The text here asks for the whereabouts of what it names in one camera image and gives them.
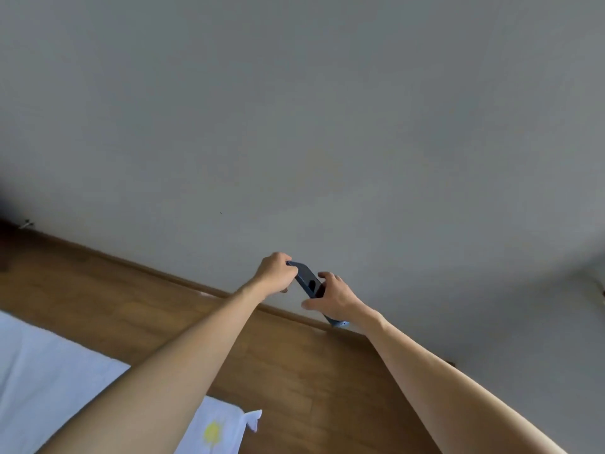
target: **white bedsheet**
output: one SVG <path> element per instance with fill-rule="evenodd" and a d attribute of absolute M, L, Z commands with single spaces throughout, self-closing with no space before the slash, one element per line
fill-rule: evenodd
<path fill-rule="evenodd" d="M 34 453 L 126 369 L 0 311 L 0 453 Z M 235 454 L 260 417 L 205 397 L 176 452 Z"/>

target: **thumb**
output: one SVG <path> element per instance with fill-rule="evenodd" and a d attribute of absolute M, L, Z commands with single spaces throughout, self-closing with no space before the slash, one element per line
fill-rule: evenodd
<path fill-rule="evenodd" d="M 302 308 L 306 311 L 318 311 L 319 310 L 319 298 L 310 298 L 302 302 Z"/>

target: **right hand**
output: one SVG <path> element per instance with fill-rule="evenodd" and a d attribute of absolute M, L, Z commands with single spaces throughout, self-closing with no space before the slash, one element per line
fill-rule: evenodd
<path fill-rule="evenodd" d="M 343 279 L 331 272 L 318 273 L 326 281 L 326 292 L 322 298 L 311 298 L 302 302 L 303 309 L 319 311 L 334 320 L 355 322 L 356 315 L 366 307 Z"/>

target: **skin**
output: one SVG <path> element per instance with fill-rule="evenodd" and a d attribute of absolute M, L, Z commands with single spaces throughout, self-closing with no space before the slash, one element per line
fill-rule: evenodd
<path fill-rule="evenodd" d="M 43 454 L 176 450 L 193 414 L 254 308 L 285 290 L 298 269 L 273 253 L 217 310 L 131 368 L 72 417 Z M 320 272 L 326 294 L 305 309 L 359 326 L 443 454 L 564 453 L 546 435 L 467 376 L 363 304 L 343 280 Z"/>

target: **smartphone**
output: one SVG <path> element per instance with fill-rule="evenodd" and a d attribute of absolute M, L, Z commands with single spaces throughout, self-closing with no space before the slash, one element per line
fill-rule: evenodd
<path fill-rule="evenodd" d="M 294 261 L 286 261 L 285 263 L 288 266 L 298 267 L 298 274 L 296 277 L 297 282 L 302 287 L 302 289 L 305 290 L 309 298 L 322 298 L 324 296 L 324 293 L 326 292 L 326 287 L 324 287 L 320 280 L 315 277 L 315 274 L 307 267 L 307 265 L 304 265 L 302 263 L 296 263 Z M 333 327 L 340 327 L 349 324 L 349 322 L 347 321 L 334 320 L 333 318 L 330 318 L 327 315 L 324 315 L 324 317 L 326 318 L 328 323 L 330 323 L 330 325 L 332 325 Z"/>

